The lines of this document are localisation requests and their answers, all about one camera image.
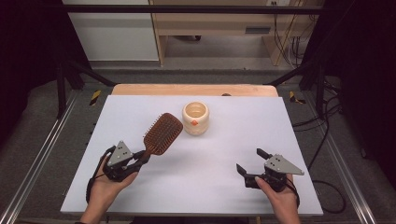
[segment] hand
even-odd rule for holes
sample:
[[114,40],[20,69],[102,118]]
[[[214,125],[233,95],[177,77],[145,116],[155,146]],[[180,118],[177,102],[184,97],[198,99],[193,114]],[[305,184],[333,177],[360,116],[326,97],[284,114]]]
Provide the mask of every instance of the hand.
[[82,215],[80,222],[83,223],[99,223],[102,215],[107,211],[114,202],[117,195],[128,187],[137,177],[138,172],[128,175],[121,182],[114,182],[107,178],[103,173],[103,166],[106,159],[103,160],[95,179],[92,189],[90,202]]
[[[287,174],[289,181],[293,181],[293,177]],[[296,195],[289,188],[285,188],[281,192],[274,191],[271,186],[258,176],[255,177],[260,189],[267,195],[273,207],[277,220],[280,223],[300,223],[297,212]]]

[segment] white jar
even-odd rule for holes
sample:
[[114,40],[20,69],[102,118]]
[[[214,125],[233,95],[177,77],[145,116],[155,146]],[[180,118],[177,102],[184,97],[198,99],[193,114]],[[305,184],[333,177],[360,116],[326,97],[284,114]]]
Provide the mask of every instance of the white jar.
[[183,126],[187,133],[198,135],[209,127],[209,109],[202,102],[191,102],[183,107]]

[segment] wall outlet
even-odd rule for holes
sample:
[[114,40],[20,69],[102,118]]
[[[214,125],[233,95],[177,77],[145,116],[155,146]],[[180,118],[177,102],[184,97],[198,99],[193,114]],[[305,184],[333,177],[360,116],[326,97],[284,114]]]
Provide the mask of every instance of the wall outlet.
[[268,7],[288,7],[290,0],[267,0]]

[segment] white table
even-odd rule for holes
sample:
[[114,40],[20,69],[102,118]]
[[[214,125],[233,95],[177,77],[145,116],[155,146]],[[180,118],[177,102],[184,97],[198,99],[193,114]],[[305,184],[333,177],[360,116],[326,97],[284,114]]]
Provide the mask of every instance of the white table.
[[265,162],[260,147],[281,154],[301,168],[294,176],[301,216],[323,214],[303,156],[280,97],[110,95],[78,167],[61,212],[79,215],[86,208],[89,178],[106,149],[123,140],[136,152],[143,135],[161,113],[181,119],[183,105],[202,101],[210,110],[206,133],[180,134],[161,156],[152,156],[134,183],[125,189],[109,213],[131,216],[260,216],[272,214],[258,189],[245,188],[236,164],[261,174]]

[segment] aluminum rail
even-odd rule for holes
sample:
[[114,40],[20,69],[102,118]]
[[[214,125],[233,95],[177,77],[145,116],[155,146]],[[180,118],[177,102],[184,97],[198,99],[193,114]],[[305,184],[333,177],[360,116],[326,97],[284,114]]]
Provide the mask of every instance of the aluminum rail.
[[56,140],[61,134],[61,131],[67,119],[69,118],[71,111],[73,110],[78,96],[78,91],[72,91],[68,100],[68,107],[66,108],[64,115],[61,118],[57,119],[52,126],[52,129],[49,132],[49,135],[47,136],[47,139],[45,140],[42,148],[35,157],[35,161],[30,167],[30,170],[23,179],[20,187],[18,188],[8,207],[4,211],[3,215],[0,217],[1,224],[12,224],[16,221],[18,214],[20,213],[36,180],[38,179],[38,176],[40,175],[41,170],[43,169],[44,164],[46,163],[46,160],[50,152],[52,151],[53,146],[56,143]]

